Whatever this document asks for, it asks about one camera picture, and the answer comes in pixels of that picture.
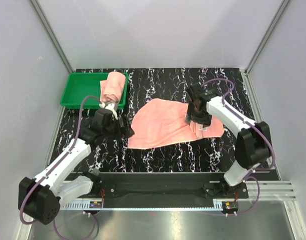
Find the pink towel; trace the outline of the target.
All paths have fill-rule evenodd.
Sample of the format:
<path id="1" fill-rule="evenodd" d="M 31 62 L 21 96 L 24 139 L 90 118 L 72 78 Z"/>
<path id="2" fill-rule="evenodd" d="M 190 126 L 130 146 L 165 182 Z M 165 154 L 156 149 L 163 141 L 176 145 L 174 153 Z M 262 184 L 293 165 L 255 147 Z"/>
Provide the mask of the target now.
<path id="1" fill-rule="evenodd" d="M 186 123 L 187 109 L 187 103 L 152 99 L 132 120 L 134 135 L 128 139 L 128 148 L 145 150 L 222 137 L 224 126 L 219 119 L 213 117 L 208 127 L 195 122 Z"/>
<path id="2" fill-rule="evenodd" d="M 121 100 L 126 83 L 126 76 L 122 73 L 110 72 L 106 80 L 100 82 L 100 100 L 103 103 L 116 103 Z"/>

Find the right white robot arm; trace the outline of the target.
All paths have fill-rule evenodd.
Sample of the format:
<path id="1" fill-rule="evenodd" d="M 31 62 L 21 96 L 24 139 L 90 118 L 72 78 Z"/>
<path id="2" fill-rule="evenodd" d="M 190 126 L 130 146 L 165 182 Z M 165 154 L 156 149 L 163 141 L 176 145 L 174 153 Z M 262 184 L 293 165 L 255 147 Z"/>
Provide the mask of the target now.
<path id="1" fill-rule="evenodd" d="M 190 98 L 186 123 L 206 131 L 219 120 L 236 138 L 235 162 L 213 185 L 211 193 L 214 197 L 231 198 L 262 162 L 275 158 L 269 125 L 246 117 L 214 89 L 205 91 L 196 83 L 187 87 L 186 92 Z"/>

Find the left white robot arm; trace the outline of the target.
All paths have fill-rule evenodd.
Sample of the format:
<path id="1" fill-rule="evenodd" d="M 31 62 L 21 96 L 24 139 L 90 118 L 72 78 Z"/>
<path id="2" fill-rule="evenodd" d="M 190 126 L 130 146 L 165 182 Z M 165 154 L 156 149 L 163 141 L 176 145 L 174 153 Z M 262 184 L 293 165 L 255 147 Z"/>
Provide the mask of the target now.
<path id="1" fill-rule="evenodd" d="M 42 172 L 33 178 L 24 177 L 19 183 L 18 209 L 22 223 L 29 223 L 23 217 L 28 215 L 47 225 L 67 203 L 82 195 L 97 197 L 101 191 L 97 174 L 83 173 L 68 183 L 65 179 L 100 141 L 127 139 L 133 135 L 128 117 L 115 116 L 107 108 L 98 109 L 87 124 L 79 123 L 68 147 Z"/>

